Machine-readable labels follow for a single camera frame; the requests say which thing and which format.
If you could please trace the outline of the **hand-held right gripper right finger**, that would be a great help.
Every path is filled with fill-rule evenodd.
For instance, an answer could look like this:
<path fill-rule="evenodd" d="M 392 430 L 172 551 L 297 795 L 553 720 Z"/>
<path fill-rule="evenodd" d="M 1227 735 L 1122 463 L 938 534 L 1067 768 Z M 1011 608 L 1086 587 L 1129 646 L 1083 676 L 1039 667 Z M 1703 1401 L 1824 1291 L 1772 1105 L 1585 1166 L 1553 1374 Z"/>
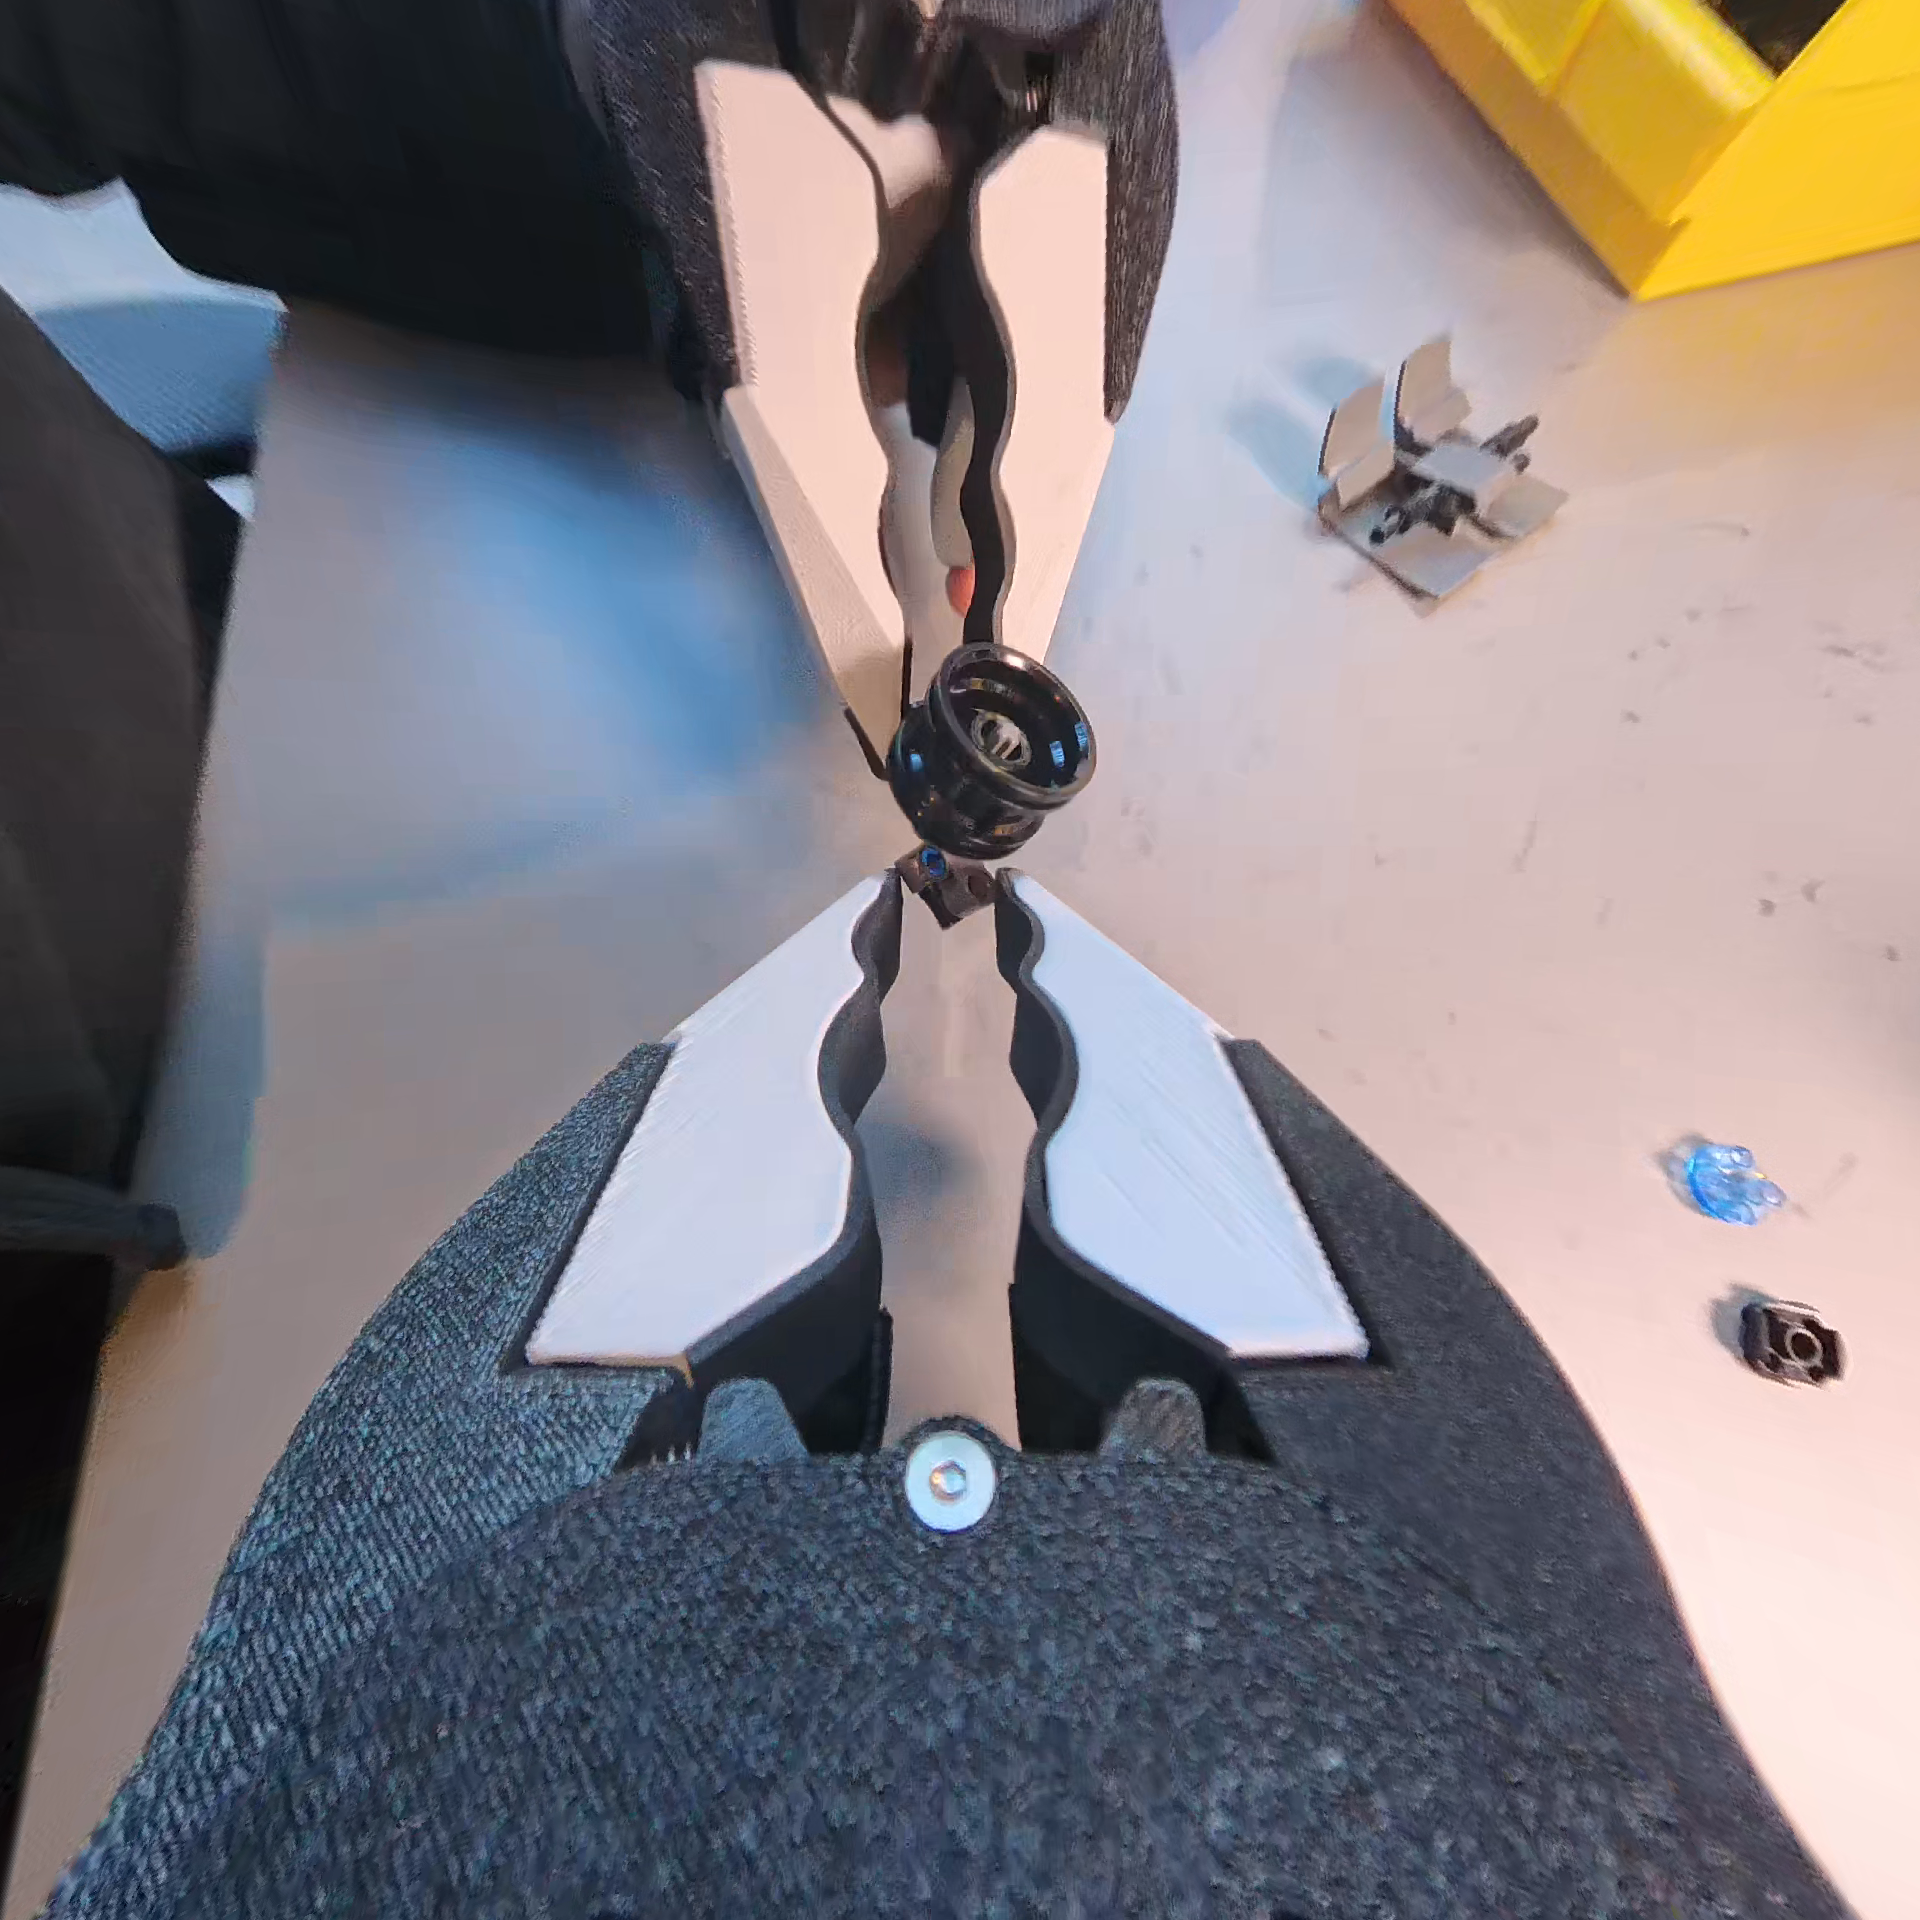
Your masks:
<path fill-rule="evenodd" d="M 1173 1382 L 1201 1447 L 1265 1453 L 1243 1379 L 1364 1368 L 1367 1327 L 1233 1034 L 1029 874 L 995 882 L 995 959 L 1035 1121 L 1008 1282 L 1022 1450 L 1093 1453 L 1139 1382 Z"/>

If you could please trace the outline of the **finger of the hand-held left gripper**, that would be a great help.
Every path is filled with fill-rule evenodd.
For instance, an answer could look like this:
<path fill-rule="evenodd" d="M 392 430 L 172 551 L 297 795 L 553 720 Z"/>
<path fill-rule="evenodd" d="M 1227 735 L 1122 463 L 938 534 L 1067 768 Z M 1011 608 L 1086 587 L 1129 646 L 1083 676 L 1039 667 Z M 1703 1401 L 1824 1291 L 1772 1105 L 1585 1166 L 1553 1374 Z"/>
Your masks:
<path fill-rule="evenodd" d="M 922 194 L 922 124 L 883 124 L 786 68 L 709 58 L 693 77 L 734 377 L 721 437 L 851 738 L 875 778 L 905 707 L 905 617 L 883 563 L 888 455 L 865 320 L 913 258 L 897 217 Z"/>
<path fill-rule="evenodd" d="M 974 565 L 974 642 L 1044 661 L 1113 450 L 1103 136 L 1020 134 L 955 194 L 930 273 L 955 364 L 934 551 Z"/>

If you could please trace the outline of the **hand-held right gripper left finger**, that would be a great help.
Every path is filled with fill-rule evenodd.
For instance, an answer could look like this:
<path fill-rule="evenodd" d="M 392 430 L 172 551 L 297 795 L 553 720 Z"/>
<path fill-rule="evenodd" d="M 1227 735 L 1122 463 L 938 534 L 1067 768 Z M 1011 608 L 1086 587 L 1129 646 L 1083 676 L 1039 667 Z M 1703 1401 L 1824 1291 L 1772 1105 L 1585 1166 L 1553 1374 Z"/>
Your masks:
<path fill-rule="evenodd" d="M 884 1072 L 901 879 L 872 874 L 663 1041 L 522 1360 L 767 1382 L 817 1453 L 877 1447 L 893 1320 L 856 1121 Z"/>

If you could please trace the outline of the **small grey connector assembly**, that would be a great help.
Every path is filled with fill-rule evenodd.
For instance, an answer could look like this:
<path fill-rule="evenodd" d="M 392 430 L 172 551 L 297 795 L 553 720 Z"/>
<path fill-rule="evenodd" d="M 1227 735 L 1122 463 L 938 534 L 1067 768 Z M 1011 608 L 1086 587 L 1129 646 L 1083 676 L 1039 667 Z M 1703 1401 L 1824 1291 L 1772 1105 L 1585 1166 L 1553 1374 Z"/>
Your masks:
<path fill-rule="evenodd" d="M 995 869 L 991 862 L 950 856 L 930 842 L 901 856 L 895 874 L 944 930 L 995 900 Z"/>

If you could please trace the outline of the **black toy wheel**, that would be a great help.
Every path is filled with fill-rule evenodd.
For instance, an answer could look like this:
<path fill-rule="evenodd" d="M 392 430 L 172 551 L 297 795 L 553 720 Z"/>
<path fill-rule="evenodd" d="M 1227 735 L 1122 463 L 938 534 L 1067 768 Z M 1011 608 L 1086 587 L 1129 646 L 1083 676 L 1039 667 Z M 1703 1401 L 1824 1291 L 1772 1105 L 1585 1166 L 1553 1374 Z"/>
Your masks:
<path fill-rule="evenodd" d="M 957 646 L 888 747 L 888 788 L 922 842 L 995 862 L 1079 801 L 1097 740 L 1075 692 L 1039 661 Z"/>

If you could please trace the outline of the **person's left forearm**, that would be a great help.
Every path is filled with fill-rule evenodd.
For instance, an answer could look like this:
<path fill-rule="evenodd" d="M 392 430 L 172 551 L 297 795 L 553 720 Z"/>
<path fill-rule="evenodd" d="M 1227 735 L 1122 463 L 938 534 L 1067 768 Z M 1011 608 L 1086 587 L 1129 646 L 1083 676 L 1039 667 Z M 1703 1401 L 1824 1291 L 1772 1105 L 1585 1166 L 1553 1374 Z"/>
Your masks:
<path fill-rule="evenodd" d="M 610 5 L 3 5 L 3 185 L 120 185 L 185 272 L 431 339 L 649 355 Z"/>

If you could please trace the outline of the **grey panel brick assembly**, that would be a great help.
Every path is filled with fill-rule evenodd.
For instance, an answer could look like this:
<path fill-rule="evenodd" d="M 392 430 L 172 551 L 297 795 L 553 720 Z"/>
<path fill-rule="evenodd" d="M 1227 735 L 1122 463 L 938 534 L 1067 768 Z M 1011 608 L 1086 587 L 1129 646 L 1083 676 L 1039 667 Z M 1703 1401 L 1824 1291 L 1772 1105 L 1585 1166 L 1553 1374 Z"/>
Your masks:
<path fill-rule="evenodd" d="M 1472 430 L 1468 413 L 1453 335 L 1439 332 L 1403 355 L 1394 381 L 1343 395 L 1317 456 L 1322 528 L 1428 603 L 1534 538 L 1572 500 L 1531 463 L 1539 416 Z"/>

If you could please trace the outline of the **clear blue round stud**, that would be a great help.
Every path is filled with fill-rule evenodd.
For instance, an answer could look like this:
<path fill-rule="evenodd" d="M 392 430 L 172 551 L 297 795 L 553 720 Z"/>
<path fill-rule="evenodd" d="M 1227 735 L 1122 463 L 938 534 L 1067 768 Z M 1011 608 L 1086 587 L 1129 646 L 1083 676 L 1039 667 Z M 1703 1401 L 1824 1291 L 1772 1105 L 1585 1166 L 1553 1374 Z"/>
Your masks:
<path fill-rule="evenodd" d="M 1742 1143 L 1676 1141 L 1663 1156 L 1663 1176 L 1677 1202 L 1720 1226 L 1758 1228 L 1791 1206 Z"/>

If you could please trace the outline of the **yellow plastic bin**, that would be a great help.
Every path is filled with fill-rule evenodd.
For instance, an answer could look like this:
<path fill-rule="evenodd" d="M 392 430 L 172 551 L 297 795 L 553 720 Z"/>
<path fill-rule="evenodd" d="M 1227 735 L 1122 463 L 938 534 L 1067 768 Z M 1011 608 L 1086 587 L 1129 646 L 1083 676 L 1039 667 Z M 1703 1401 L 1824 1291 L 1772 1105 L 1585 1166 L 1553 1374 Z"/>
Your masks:
<path fill-rule="evenodd" d="M 1635 301 L 1918 243 L 1918 5 L 1392 5 Z"/>

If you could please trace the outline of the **black round brick piece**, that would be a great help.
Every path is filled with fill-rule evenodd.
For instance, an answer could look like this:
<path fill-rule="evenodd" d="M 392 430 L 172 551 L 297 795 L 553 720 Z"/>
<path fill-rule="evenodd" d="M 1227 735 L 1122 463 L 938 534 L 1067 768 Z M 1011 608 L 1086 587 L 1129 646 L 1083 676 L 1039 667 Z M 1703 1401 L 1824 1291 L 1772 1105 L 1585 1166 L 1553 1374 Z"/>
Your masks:
<path fill-rule="evenodd" d="M 1832 1386 L 1841 1379 L 1841 1336 L 1807 1302 L 1742 1302 L 1742 1360 L 1781 1386 Z"/>

